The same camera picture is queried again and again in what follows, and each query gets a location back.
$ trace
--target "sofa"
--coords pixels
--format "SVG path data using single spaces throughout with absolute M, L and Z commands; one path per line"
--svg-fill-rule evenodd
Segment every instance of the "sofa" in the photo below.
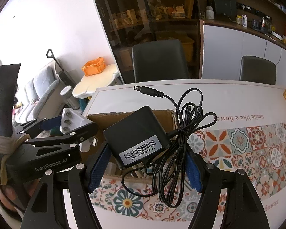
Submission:
M 50 62 L 24 87 L 18 89 L 15 96 L 22 102 L 22 107 L 15 115 L 16 123 L 55 117 L 66 105 L 60 96 L 65 85 L 58 79 L 55 65 L 55 61 Z

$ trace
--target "barcode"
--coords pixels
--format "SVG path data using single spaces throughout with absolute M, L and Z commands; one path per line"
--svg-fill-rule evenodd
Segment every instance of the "barcode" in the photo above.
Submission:
M 143 151 L 146 151 L 147 149 L 149 149 L 149 148 L 151 148 L 151 147 L 153 147 L 155 145 L 156 145 L 156 142 L 152 139 L 151 141 L 148 141 L 145 144 L 143 144 L 143 145 L 141 145 L 141 146 L 139 146 L 137 148 L 134 148 L 133 150 L 125 153 L 124 157 L 126 159 L 129 159 L 129 158 L 131 158 L 131 157 L 133 157 L 133 156 L 135 156 L 135 155 L 137 155 L 137 154 L 139 154 L 139 153 L 141 153 Z

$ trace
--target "black chair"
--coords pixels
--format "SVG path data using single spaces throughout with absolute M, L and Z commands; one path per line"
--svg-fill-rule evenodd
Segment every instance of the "black chair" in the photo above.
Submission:
M 132 48 L 135 82 L 188 79 L 188 66 L 179 40 L 158 40 Z
M 275 85 L 275 64 L 255 56 L 243 56 L 239 80 Z

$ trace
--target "barcode label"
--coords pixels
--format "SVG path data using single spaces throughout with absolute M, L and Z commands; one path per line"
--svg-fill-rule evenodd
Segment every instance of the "barcode label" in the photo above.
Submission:
M 124 164 L 130 164 L 161 149 L 156 135 L 119 154 Z

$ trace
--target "floral tile pattern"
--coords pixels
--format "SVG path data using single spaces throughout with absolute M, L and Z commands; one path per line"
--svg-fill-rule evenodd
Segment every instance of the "floral tile pattern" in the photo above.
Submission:
M 234 169 L 243 169 L 246 171 L 251 181 L 255 178 L 255 165 L 253 152 L 248 152 L 240 155 L 233 155 L 232 159 Z
M 286 186 L 286 122 L 248 128 L 197 131 L 188 144 L 205 162 L 221 170 L 244 169 L 258 196 L 265 200 Z M 137 194 L 152 193 L 151 184 L 125 182 Z M 178 198 L 177 186 L 174 199 Z M 201 194 L 190 187 L 185 178 L 183 199 L 172 209 L 160 201 L 158 195 L 140 197 L 126 191 L 121 179 L 103 178 L 99 187 L 89 194 L 94 206 L 124 216 L 158 220 L 190 221 L 195 214 Z M 217 216 L 222 216 L 226 203 L 226 189 L 221 190 Z
M 248 127 L 247 132 L 250 138 L 252 150 L 257 151 L 260 149 L 267 148 L 266 136 L 262 132 L 261 127 Z
M 276 146 L 280 143 L 280 139 L 275 133 L 275 124 L 261 126 L 261 128 L 266 137 L 266 145 L 268 147 Z
M 246 128 L 228 129 L 232 154 L 242 154 L 252 151 Z
M 208 157 L 231 156 L 231 145 L 227 130 L 205 131 Z
M 255 164 L 255 178 L 264 176 L 273 171 L 271 153 L 268 148 L 253 152 Z

